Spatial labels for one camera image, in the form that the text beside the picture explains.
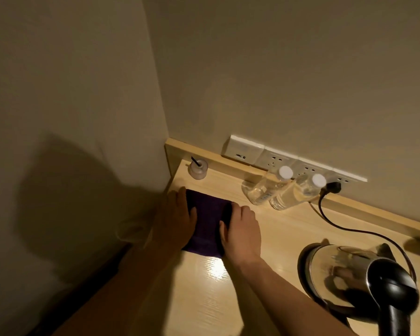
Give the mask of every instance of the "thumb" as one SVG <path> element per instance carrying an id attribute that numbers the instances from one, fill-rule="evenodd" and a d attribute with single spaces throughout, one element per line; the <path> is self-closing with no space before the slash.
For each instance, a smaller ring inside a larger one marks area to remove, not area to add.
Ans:
<path id="1" fill-rule="evenodd" d="M 221 243 L 223 247 L 226 248 L 227 244 L 227 226 L 222 220 L 219 221 L 219 234 L 221 235 Z"/>
<path id="2" fill-rule="evenodd" d="M 190 223 L 192 226 L 196 226 L 197 222 L 197 209 L 194 207 L 190 210 Z"/>

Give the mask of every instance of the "forearm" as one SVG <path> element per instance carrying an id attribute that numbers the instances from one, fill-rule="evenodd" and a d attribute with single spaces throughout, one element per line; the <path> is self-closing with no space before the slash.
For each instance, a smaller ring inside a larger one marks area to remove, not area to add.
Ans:
<path id="1" fill-rule="evenodd" d="M 280 333 L 289 336 L 354 335 L 349 328 L 275 273 L 262 259 L 241 265 L 240 272 L 262 301 Z"/>
<path id="2" fill-rule="evenodd" d="M 152 284 L 170 259 L 171 253 L 151 246 L 129 255 L 125 266 L 54 335 L 126 335 Z"/>

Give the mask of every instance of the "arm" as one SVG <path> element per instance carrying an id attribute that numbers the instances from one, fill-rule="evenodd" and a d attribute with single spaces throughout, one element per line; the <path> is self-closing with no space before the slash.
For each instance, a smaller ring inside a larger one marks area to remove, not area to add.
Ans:
<path id="1" fill-rule="evenodd" d="M 260 227 L 248 206 L 233 203 L 230 229 L 220 222 L 220 232 L 227 258 L 245 277 L 282 335 L 355 335 L 261 259 Z"/>
<path id="2" fill-rule="evenodd" d="M 126 335 L 159 273 L 190 240 L 196 220 L 196 208 L 188 215 L 185 188 L 169 192 L 157 210 L 152 241 L 140 252 L 130 250 L 118 273 L 54 336 Z"/>

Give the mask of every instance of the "purple cloth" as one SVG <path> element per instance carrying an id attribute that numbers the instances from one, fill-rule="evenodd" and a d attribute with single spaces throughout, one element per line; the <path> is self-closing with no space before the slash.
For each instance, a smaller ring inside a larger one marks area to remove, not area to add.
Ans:
<path id="1" fill-rule="evenodd" d="M 188 211 L 194 207 L 197 209 L 197 222 L 193 236 L 183 250 L 202 256 L 222 258 L 224 248 L 219 235 L 219 221 L 222 220 L 229 227 L 232 215 L 231 201 L 192 190 L 187 190 L 186 195 Z"/>

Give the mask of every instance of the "person's left hand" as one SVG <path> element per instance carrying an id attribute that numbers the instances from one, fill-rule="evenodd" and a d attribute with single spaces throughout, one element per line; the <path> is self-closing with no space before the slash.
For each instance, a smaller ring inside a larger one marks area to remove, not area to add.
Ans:
<path id="1" fill-rule="evenodd" d="M 152 245 L 171 253 L 178 252 L 193 235 L 196 220 L 195 207 L 188 214 L 185 187 L 181 187 L 179 192 L 169 192 L 163 198 L 154 218 Z"/>

